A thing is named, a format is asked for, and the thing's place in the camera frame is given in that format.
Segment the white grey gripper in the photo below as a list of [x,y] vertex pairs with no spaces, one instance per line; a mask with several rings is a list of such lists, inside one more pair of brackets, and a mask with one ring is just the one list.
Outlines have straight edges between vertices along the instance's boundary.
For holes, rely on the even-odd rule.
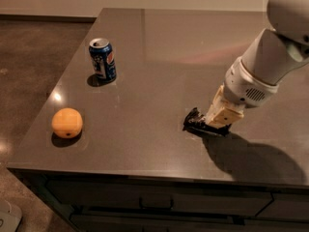
[[245,107],[263,105],[279,88],[255,78],[242,64],[240,57],[226,71],[223,86],[218,88],[206,115],[206,123],[217,129],[242,119]]

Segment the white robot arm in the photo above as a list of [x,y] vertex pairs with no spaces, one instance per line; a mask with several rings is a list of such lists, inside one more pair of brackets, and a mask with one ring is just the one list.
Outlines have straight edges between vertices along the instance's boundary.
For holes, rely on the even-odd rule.
[[225,74],[206,115],[207,125],[221,129],[243,118],[277,93],[289,72],[309,62],[309,0],[268,0],[263,30]]

